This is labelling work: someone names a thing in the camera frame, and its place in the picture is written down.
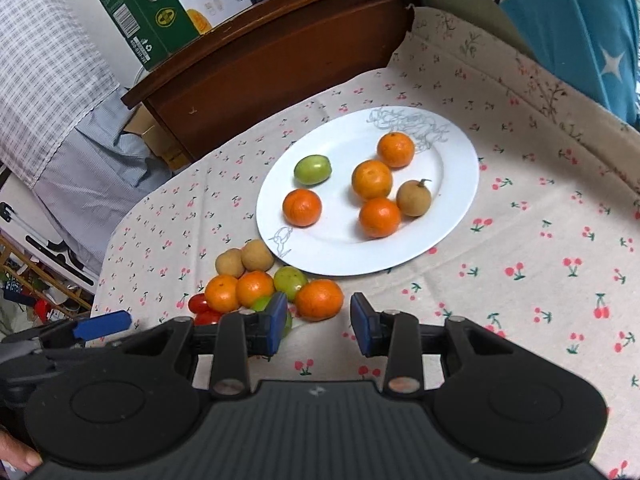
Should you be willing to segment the person's left hand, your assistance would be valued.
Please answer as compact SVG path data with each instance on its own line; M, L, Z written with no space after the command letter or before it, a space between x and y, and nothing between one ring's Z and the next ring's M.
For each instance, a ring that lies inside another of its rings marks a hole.
M42 464L42 458L35 450L14 439L4 429L0 431L0 460L28 474Z

